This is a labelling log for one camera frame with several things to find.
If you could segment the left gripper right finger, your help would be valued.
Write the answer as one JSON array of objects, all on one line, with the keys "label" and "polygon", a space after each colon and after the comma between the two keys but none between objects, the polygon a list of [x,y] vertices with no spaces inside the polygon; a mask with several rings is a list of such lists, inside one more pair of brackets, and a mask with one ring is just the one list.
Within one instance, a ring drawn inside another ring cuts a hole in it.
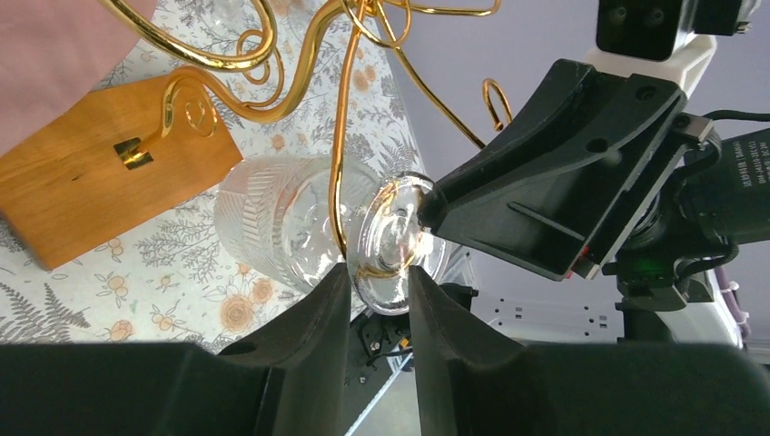
[{"label": "left gripper right finger", "polygon": [[730,346],[523,345],[408,270],[425,435],[766,435],[769,373]]}]

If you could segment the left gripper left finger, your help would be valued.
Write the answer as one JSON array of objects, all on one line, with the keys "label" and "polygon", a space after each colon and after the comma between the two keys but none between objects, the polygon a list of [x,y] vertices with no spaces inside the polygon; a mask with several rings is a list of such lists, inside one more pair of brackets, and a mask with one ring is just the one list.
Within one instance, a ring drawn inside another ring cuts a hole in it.
[{"label": "left gripper left finger", "polygon": [[188,342],[5,345],[4,435],[339,435],[350,279],[212,354]]}]

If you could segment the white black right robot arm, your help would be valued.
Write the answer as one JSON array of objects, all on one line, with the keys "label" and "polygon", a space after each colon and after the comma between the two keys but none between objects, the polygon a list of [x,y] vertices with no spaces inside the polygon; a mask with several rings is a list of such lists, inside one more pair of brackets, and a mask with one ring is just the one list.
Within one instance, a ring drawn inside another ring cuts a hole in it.
[{"label": "white black right robot arm", "polygon": [[558,60],[420,222],[555,282],[612,276],[624,311],[668,320],[704,301],[702,274],[769,238],[768,114],[686,102],[665,79]]}]

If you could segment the wine glass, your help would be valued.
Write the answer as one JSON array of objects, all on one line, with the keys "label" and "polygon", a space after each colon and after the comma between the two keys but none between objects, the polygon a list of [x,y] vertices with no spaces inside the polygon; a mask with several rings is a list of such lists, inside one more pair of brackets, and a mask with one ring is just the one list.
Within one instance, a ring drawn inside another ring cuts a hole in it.
[{"label": "wine glass", "polygon": [[418,218],[434,183],[421,173],[383,176],[365,163],[346,161],[340,189],[346,247],[340,249],[330,178],[326,155],[241,161],[219,185],[213,207],[222,247],[236,261],[304,293],[336,264],[346,263],[351,289],[368,309],[407,313],[409,267],[438,279],[449,259],[447,242]]}]

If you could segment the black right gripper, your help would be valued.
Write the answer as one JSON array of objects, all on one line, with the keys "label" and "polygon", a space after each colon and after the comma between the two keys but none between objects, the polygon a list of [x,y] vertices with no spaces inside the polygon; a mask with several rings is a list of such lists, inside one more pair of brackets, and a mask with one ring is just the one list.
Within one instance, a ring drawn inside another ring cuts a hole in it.
[{"label": "black right gripper", "polygon": [[501,133],[436,184],[439,238],[561,281],[582,256],[619,283],[683,283],[722,263],[688,189],[721,159],[678,84],[560,59]]}]

